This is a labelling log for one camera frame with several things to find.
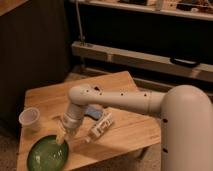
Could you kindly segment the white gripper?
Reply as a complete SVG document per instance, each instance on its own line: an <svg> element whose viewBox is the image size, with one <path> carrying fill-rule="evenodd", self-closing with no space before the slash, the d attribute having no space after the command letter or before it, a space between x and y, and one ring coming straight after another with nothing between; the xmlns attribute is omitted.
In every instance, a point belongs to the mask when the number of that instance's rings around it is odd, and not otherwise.
<svg viewBox="0 0 213 171"><path fill-rule="evenodd" d="M68 115L63 115L62 122L58 121L58 126L60 134L56 136L56 143L61 145L65 141L66 131L70 134L75 134L81 126L81 121L78 119L73 119Z"/></svg>

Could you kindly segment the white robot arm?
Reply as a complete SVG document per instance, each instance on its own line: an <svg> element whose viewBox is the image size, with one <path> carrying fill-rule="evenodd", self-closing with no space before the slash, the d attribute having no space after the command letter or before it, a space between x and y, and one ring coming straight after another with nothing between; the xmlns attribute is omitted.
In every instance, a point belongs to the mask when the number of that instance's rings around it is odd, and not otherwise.
<svg viewBox="0 0 213 171"><path fill-rule="evenodd" d="M68 92L64 132L75 133L84 108L100 104L161 118L161 171L213 171L213 103L201 89L179 85L166 93L97 91L88 84Z"/></svg>

